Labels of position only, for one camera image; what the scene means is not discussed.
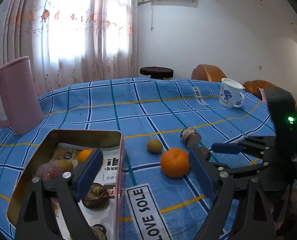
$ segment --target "yellow stripe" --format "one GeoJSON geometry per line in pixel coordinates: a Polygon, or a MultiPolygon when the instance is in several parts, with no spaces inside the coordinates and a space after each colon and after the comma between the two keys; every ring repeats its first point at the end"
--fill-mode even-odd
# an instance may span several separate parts
{"type": "Polygon", "coordinates": [[[31,146],[39,146],[37,143],[17,143],[17,144],[3,144],[0,142],[2,146],[19,146],[19,145],[31,145],[31,146]]]}
{"type": "Polygon", "coordinates": [[[1,193],[0,193],[0,197],[1,197],[1,198],[3,198],[3,199],[5,199],[6,201],[10,202],[10,198],[8,198],[8,197],[5,197],[5,196],[4,196],[4,195],[2,195],[1,193]]]}
{"type": "MultiPolygon", "coordinates": [[[[174,206],[171,206],[171,207],[168,207],[168,208],[163,208],[160,210],[160,213],[161,214],[165,214],[167,212],[171,212],[171,211],[174,211],[174,210],[177,210],[177,209],[180,209],[182,207],[185,207],[185,206],[188,206],[196,201],[199,201],[200,199],[203,199],[205,196],[204,195],[200,195],[198,197],[195,197],[195,198],[192,198],[190,200],[187,200],[183,203],[180,203],[180,204],[177,204],[177,205],[174,205],[174,206]]],[[[123,218],[123,221],[124,222],[130,222],[132,221],[132,218],[131,217],[126,217],[126,218],[123,218]]]]}
{"type": "MultiPolygon", "coordinates": [[[[193,128],[202,128],[202,127],[210,126],[210,125],[217,124],[217,123],[224,122],[224,121],[230,121],[230,120],[233,120],[233,119],[245,118],[245,117],[249,116],[259,104],[260,104],[260,102],[258,102],[246,115],[239,116],[239,117],[235,116],[235,117],[231,117],[231,118],[228,118],[228,119],[222,119],[222,120],[219,120],[219,121],[216,121],[216,122],[206,123],[206,124],[192,126],[192,127],[193,128]]],[[[146,134],[134,134],[134,135],[125,136],[124,139],[135,138],[135,137],[143,137],[143,136],[152,136],[152,135],[163,134],[163,133],[181,132],[182,130],[183,129],[160,131],[160,132],[153,132],[153,133],[146,133],[146,134]]]]}
{"type": "MultiPolygon", "coordinates": [[[[181,97],[181,98],[166,98],[163,99],[163,101],[172,101],[172,100],[182,100],[182,99],[192,99],[194,97],[181,97]]],[[[138,103],[149,103],[149,102],[160,102],[160,99],[149,99],[149,100],[138,100],[138,101],[128,101],[128,102],[119,102],[119,103],[115,103],[116,105],[127,105],[127,104],[138,104],[138,103]]],[[[114,104],[105,104],[105,105],[94,105],[94,106],[77,106],[77,107],[73,107],[70,110],[74,110],[74,109],[84,109],[84,108],[94,108],[94,107],[102,107],[102,106],[113,106],[114,104]]],[[[67,110],[61,110],[61,111],[54,111],[52,113],[49,114],[45,114],[44,116],[48,116],[51,114],[58,114],[58,113],[65,113],[67,112],[67,110]]]]}
{"type": "Polygon", "coordinates": [[[252,165],[254,165],[255,163],[257,163],[258,162],[258,160],[259,160],[259,158],[255,158],[250,164],[249,164],[249,166],[252,166],[252,165]]]}
{"type": "MultiPolygon", "coordinates": [[[[165,100],[178,100],[178,98],[168,98],[165,100]]],[[[216,122],[211,122],[211,123],[206,123],[206,124],[202,124],[202,125],[198,125],[198,126],[193,126],[193,128],[201,128],[201,127],[206,127],[206,126],[210,126],[212,124],[217,124],[220,122],[224,122],[224,121],[229,121],[229,120],[233,120],[233,119],[241,119],[241,118],[245,118],[247,116],[249,116],[254,110],[255,108],[260,104],[260,102],[258,102],[246,115],[243,116],[235,116],[235,117],[231,117],[228,119],[222,119],[216,122]]],[[[163,134],[163,133],[173,133],[173,132],[181,132],[183,129],[178,129],[178,130],[168,130],[168,131],[160,131],[160,132],[153,132],[153,133],[146,133],[146,134],[134,134],[134,135],[129,135],[129,136],[125,136],[124,139],[129,139],[129,138],[135,138],[135,137],[144,137],[144,136],[151,136],[151,135],[156,135],[156,134],[163,134]]],[[[18,144],[3,144],[0,142],[0,145],[2,146],[19,146],[19,145],[31,145],[31,146],[39,146],[39,144],[34,144],[34,143],[18,143],[18,144]]]]}

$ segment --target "mug graphic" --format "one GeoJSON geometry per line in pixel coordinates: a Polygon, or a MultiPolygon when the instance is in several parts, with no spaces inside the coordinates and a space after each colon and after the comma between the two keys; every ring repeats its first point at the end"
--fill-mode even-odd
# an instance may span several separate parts
{"type": "Polygon", "coordinates": [[[233,97],[229,90],[224,89],[224,84],[221,86],[221,91],[219,93],[220,99],[224,104],[227,104],[229,100],[233,97]]]}

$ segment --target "brown leather sofa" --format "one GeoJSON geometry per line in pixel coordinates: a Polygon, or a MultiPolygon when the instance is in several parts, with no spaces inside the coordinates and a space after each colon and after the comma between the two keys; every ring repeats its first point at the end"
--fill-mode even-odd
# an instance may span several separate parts
{"type": "MultiPolygon", "coordinates": [[[[200,64],[192,72],[192,79],[195,80],[221,82],[222,78],[226,78],[225,74],[219,67],[214,65],[200,64]]],[[[262,95],[258,88],[266,89],[271,87],[277,87],[276,85],[264,80],[247,81],[244,83],[243,86],[245,87],[245,91],[255,95],[260,100],[262,100],[262,95]]]]}
{"type": "Polygon", "coordinates": [[[221,82],[222,78],[226,78],[225,74],[214,65],[200,64],[192,72],[192,79],[196,80],[221,82]]]}
{"type": "Polygon", "coordinates": [[[245,82],[243,87],[245,87],[245,91],[255,95],[258,99],[263,100],[259,88],[266,89],[277,86],[264,80],[254,80],[245,82]]]}

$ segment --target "kiwi fruit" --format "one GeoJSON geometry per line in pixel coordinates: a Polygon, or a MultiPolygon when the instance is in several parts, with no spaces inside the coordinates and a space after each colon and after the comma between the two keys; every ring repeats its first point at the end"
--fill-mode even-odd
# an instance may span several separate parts
{"type": "Polygon", "coordinates": [[[146,146],[150,153],[160,153],[163,150],[163,145],[158,139],[148,140],[146,146]]]}
{"type": "Polygon", "coordinates": [[[69,160],[59,160],[54,161],[54,163],[56,164],[56,166],[60,167],[64,172],[72,172],[74,170],[73,163],[69,160]]]}

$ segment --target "white wall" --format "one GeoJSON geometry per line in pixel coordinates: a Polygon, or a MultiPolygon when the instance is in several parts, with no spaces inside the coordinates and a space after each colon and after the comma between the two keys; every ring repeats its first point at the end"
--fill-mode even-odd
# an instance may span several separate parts
{"type": "Polygon", "coordinates": [[[199,64],[242,84],[272,82],[297,101],[296,13],[287,0],[154,2],[151,30],[151,4],[138,5],[139,68],[169,67],[174,78],[190,78],[199,64]]]}

